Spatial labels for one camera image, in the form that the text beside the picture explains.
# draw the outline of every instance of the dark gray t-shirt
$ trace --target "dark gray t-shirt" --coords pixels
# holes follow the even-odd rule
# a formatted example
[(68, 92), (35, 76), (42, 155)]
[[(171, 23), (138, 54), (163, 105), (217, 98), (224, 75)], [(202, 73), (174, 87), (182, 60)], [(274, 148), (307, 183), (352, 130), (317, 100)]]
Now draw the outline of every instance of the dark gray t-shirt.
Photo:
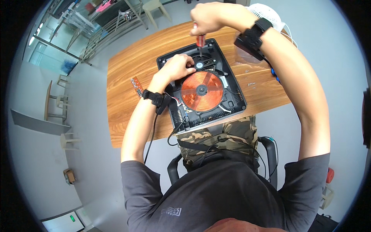
[(242, 162), (214, 161), (184, 175), (165, 195), (160, 174), (138, 161), (122, 162), (129, 231), (204, 231), (224, 218), (308, 231), (322, 199), (329, 158), (286, 164), (279, 191)]

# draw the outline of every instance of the white wire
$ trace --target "white wire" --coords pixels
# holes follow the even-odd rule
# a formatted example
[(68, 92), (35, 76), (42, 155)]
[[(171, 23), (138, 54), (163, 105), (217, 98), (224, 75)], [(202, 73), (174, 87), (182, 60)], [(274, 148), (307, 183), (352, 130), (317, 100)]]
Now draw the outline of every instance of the white wire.
[(170, 95), (169, 95), (169, 97), (171, 97), (172, 99), (174, 99), (175, 101), (177, 101), (177, 106), (178, 107), (183, 104), (182, 102), (179, 102), (178, 99), (176, 99), (175, 97), (172, 97)]
[(289, 30), (289, 34), (290, 34), (290, 35), (286, 35), (286, 34), (283, 33), (283, 32), (281, 32), (281, 34), (284, 34), (285, 36), (287, 36), (288, 38), (290, 38), (290, 39), (291, 39), (291, 43), (295, 44), (296, 47), (299, 48), (299, 47), (298, 47), (298, 44), (297, 44), (297, 43), (295, 42), (295, 40), (292, 38), (292, 34), (291, 34), (291, 31), (290, 31), (289, 26), (288, 26), (286, 23), (284, 23), (284, 24), (285, 24), (285, 26), (287, 27), (287, 29)]
[(226, 109), (224, 109), (223, 107), (221, 107), (221, 105), (219, 105), (219, 107), (223, 110), (223, 111), (225, 111), (225, 112), (228, 112), (228, 113), (231, 113), (232, 111), (230, 111), (230, 110), (226, 110)]
[(292, 43), (295, 44), (296, 48), (299, 48), (299, 47), (298, 47), (298, 44), (295, 42), (295, 40), (293, 40), (289, 35), (286, 35), (286, 34), (283, 33), (283, 32), (281, 32), (281, 34), (283, 34), (283, 35), (287, 36), (288, 38), (290, 38), (291, 41), (292, 41)]
[(289, 34), (290, 34), (290, 39), (291, 39), (291, 43), (292, 43), (292, 41), (293, 41), (293, 39), (292, 39), (292, 34), (291, 34), (291, 31), (290, 31), (290, 28), (289, 28), (289, 26), (286, 24), (286, 23), (284, 23), (285, 24), (285, 26), (287, 27), (287, 29), (289, 29)]

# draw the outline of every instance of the left hand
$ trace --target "left hand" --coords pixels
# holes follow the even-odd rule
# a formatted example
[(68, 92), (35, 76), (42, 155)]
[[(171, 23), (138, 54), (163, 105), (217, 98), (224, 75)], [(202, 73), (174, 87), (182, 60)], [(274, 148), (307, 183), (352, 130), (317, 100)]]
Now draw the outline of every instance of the left hand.
[(188, 74), (192, 74), (196, 71), (195, 68), (190, 68), (191, 65), (194, 65), (194, 61), (192, 57), (186, 54), (176, 54), (172, 58), (170, 58), (166, 64), (153, 76), (150, 86), (148, 90), (153, 92), (154, 91), (160, 92), (161, 89), (165, 89), (165, 87), (170, 84), (170, 82), (179, 80), (187, 76)]

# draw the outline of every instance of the red screwdriver handle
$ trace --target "red screwdriver handle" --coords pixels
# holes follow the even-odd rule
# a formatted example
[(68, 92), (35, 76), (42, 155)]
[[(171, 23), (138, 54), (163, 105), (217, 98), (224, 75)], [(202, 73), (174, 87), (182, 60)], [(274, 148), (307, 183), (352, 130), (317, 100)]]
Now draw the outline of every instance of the red screwdriver handle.
[[(196, 22), (193, 22), (193, 28), (194, 29), (197, 28), (197, 23)], [(197, 45), (197, 47), (203, 47), (203, 46), (205, 46), (205, 37), (206, 37), (205, 34), (196, 36), (196, 45)]]

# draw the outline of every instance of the office chair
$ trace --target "office chair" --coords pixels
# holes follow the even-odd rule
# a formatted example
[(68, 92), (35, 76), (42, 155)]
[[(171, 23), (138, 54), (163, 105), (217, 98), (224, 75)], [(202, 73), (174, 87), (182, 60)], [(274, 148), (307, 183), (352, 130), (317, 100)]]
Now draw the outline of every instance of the office chair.
[[(277, 189), (277, 159), (276, 159), (276, 148), (273, 141), (265, 137), (258, 137), (258, 142), (262, 143), (267, 151), (268, 156), (268, 170), (269, 170), (269, 182)], [(179, 180), (178, 174), (178, 162), (182, 158), (182, 155), (177, 155), (167, 166), (167, 173), (169, 174), (171, 185), (173, 185), (177, 180)]]

